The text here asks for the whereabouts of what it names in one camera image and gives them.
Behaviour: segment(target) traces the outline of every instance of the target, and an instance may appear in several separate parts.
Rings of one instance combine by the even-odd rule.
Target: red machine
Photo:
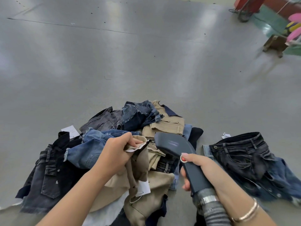
[[[259,11],[265,0],[236,0],[235,10],[238,12],[238,18],[241,22],[247,22],[253,13]]]

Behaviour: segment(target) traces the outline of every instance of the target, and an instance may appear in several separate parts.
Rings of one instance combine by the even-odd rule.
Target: yellow floor area
[[[233,6],[235,2],[235,0],[189,0],[189,1],[198,1],[198,2],[208,3],[208,4],[215,3],[218,5],[226,5],[226,6]]]

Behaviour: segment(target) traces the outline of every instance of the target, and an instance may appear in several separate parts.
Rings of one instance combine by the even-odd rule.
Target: person's left hand
[[[143,141],[134,139],[130,132],[120,137],[109,138],[92,170],[105,171],[106,175],[112,177],[124,167],[133,155],[133,153],[123,151],[125,145],[130,144],[136,147],[138,143],[143,143]]]

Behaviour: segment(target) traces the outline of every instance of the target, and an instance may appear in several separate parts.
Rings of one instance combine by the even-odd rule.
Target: metal bangle
[[[205,205],[205,204],[208,204],[208,203],[213,202],[213,201],[219,201],[219,198],[215,195],[203,197],[201,199],[201,205]]]
[[[231,220],[233,222],[239,223],[239,222],[242,222],[242,221],[248,221],[248,220],[252,219],[256,215],[257,209],[259,208],[259,204],[258,204],[258,202],[257,202],[257,200],[255,198],[253,198],[253,199],[254,199],[254,205],[250,209],[250,211],[246,215],[244,215],[242,217],[239,217],[237,219],[231,218]]]

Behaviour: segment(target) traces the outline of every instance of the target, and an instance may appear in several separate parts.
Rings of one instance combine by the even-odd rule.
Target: gold bracelet
[[[259,208],[259,204],[258,204],[258,202],[257,202],[257,200],[256,200],[255,198],[253,198],[253,199],[254,199],[254,205],[253,205],[253,207],[250,209],[250,211],[249,211],[246,215],[244,215],[244,216],[242,216],[242,217],[239,217],[239,218],[237,218],[237,219],[234,219],[234,218],[232,217],[231,220],[232,220],[233,222],[239,223],[239,222],[242,222],[242,221],[248,221],[248,220],[252,219],[252,218],[256,215],[257,209]]]

